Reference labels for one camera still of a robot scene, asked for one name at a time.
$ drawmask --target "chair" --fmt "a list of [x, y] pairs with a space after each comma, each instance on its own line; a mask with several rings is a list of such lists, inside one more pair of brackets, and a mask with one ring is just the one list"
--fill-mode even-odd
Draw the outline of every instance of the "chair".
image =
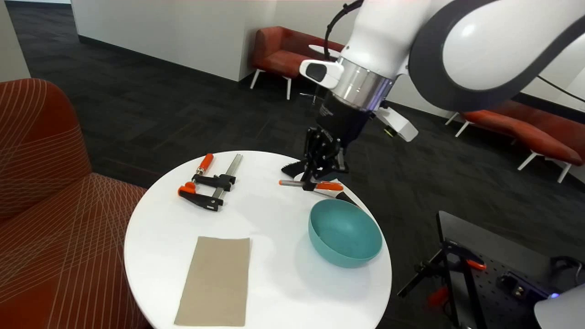
[[2, 82], [2, 327], [145, 329], [123, 265], [126, 223], [143, 193], [92, 172], [57, 86]]
[[[251, 89], [254, 89], [260, 73], [276, 73], [287, 80], [287, 100], [291, 100], [293, 78], [300, 75], [300, 64], [306, 58], [324, 58], [324, 55], [309, 49], [309, 44], [324, 45], [326, 40], [282, 25], [260, 29], [253, 49], [256, 71]], [[344, 45], [329, 42], [329, 49], [342, 51]]]

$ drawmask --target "dark carpet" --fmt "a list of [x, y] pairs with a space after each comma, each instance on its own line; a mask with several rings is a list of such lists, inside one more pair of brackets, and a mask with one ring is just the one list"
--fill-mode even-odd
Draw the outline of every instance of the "dark carpet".
[[[150, 186], [167, 170], [205, 151], [269, 150], [300, 155], [317, 113], [311, 98], [287, 102], [285, 82], [262, 76], [240, 84], [97, 42], [81, 42], [68, 5], [9, 3], [31, 75], [59, 84], [73, 100], [95, 172]], [[395, 140], [371, 120], [349, 148], [342, 179], [377, 215], [393, 256], [393, 292], [439, 245], [435, 215], [448, 210], [547, 254], [585, 259], [585, 188], [560, 168], [534, 161], [516, 166], [523, 146], [399, 108], [421, 135]], [[393, 299], [381, 327], [448, 327], [424, 307], [426, 281]]]

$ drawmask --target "teal bowl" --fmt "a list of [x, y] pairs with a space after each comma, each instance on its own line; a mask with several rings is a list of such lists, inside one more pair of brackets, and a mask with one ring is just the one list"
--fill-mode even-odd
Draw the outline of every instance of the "teal bowl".
[[313, 206], [309, 239], [322, 257], [338, 267], [360, 267], [382, 248], [379, 225], [364, 210], [340, 199]]

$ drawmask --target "black cable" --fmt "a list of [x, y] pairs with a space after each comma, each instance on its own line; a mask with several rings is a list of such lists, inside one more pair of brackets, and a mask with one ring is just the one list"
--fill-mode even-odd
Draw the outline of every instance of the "black cable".
[[331, 34], [335, 23], [337, 23], [342, 16], [346, 16], [346, 14], [349, 14], [351, 11], [362, 7], [362, 3], [364, 3], [364, 0], [355, 0], [355, 2], [351, 2], [351, 3], [344, 3], [344, 9], [342, 9], [340, 13], [337, 13], [337, 14], [333, 16], [333, 20], [328, 23], [326, 44], [324, 44], [326, 60], [331, 60], [331, 55], [329, 55], [329, 34]]
[[562, 91], [562, 93], [565, 93], [565, 95], [569, 95], [569, 97], [572, 97], [572, 98], [576, 98], [576, 100], [585, 102], [585, 98], [582, 98], [582, 97], [578, 97], [578, 95], [574, 95], [574, 93], [571, 93], [571, 91], [567, 91], [567, 89], [563, 89], [563, 87], [556, 86], [554, 82], [551, 82], [551, 80], [543, 78], [541, 75], [538, 75], [538, 78], [541, 78], [543, 82], [547, 82], [547, 84], [549, 84], [549, 86], [552, 86], [554, 89], [558, 89], [558, 91]]

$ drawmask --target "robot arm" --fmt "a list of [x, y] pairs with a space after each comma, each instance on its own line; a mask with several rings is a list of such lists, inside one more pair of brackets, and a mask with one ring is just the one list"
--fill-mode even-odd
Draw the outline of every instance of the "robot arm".
[[468, 111], [519, 93], [585, 33], [583, 0], [360, 3], [342, 58], [302, 64], [302, 75], [329, 89], [317, 124], [309, 128], [302, 162], [295, 170], [284, 168], [293, 177], [304, 172], [302, 181], [348, 170], [348, 146], [386, 100], [406, 58], [426, 100]]

